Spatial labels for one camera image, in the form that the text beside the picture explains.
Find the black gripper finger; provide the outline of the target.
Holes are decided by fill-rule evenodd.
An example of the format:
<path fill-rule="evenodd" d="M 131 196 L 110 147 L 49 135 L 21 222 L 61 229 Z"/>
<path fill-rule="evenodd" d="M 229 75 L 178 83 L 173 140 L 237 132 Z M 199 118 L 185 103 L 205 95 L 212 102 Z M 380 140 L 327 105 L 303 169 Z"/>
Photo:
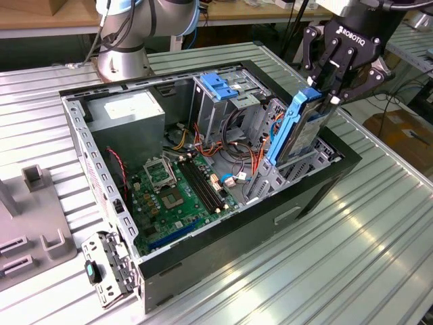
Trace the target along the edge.
<path fill-rule="evenodd" d="M 309 72 L 307 83 L 321 89 L 325 83 L 325 72 L 330 70 L 331 59 L 340 46 L 340 38 L 325 40 L 324 26 L 308 26 L 303 34 L 302 65 Z"/>
<path fill-rule="evenodd" d="M 325 67 L 333 64 L 336 67 L 334 78 L 325 90 L 326 96 L 317 112 L 325 114 L 335 106 L 374 90 L 376 87 L 394 78 L 378 48 L 373 52 L 339 43 L 328 47 L 317 64 L 317 76 L 325 71 Z"/>

